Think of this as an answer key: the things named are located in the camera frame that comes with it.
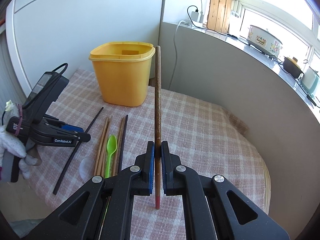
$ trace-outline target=yellow lid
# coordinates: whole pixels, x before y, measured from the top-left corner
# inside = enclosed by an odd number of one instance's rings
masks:
[[[156,49],[151,43],[114,41],[96,47],[90,52],[91,61],[137,62],[151,58]]]
[[[297,64],[298,60],[297,60],[295,57],[293,57],[293,58],[285,57],[285,58],[287,58],[288,60],[290,60],[290,61],[291,61],[293,64],[295,64],[299,69],[301,69],[300,66]]]

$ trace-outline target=green spoon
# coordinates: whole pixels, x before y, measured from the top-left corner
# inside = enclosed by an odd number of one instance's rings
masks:
[[[108,142],[107,142],[107,166],[106,166],[106,172],[105,172],[105,178],[110,177],[110,165],[111,165],[111,156],[115,153],[117,150],[117,138],[112,134],[110,135]]]

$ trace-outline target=white glove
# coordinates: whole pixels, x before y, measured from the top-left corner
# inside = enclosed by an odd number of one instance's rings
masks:
[[[30,178],[30,168],[28,165],[36,165],[38,159],[27,155],[26,148],[23,143],[13,134],[5,130],[5,126],[0,126],[0,167],[2,167],[2,158],[4,150],[21,158],[19,161],[19,169],[25,179]]]

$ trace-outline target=yellow bucket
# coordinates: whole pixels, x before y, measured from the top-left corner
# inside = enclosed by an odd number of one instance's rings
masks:
[[[94,72],[107,103],[140,106],[147,96],[151,59],[156,49],[150,43],[116,41],[90,52]]]

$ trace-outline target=metal screw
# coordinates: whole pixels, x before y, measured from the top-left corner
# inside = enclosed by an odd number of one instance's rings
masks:
[[[132,172],[138,172],[138,171],[140,171],[140,167],[139,167],[139,166],[136,166],[136,165],[131,166],[131,167],[130,167],[130,171],[132,171]]]
[[[102,177],[101,176],[94,176],[93,178],[92,178],[92,182],[93,183],[99,183],[99,182],[101,182],[102,181]]]
[[[176,170],[183,172],[183,171],[186,171],[186,168],[183,165],[179,165],[179,166],[176,167]]]
[[[221,175],[216,175],[216,176],[214,176],[214,180],[216,182],[224,182],[224,177]]]

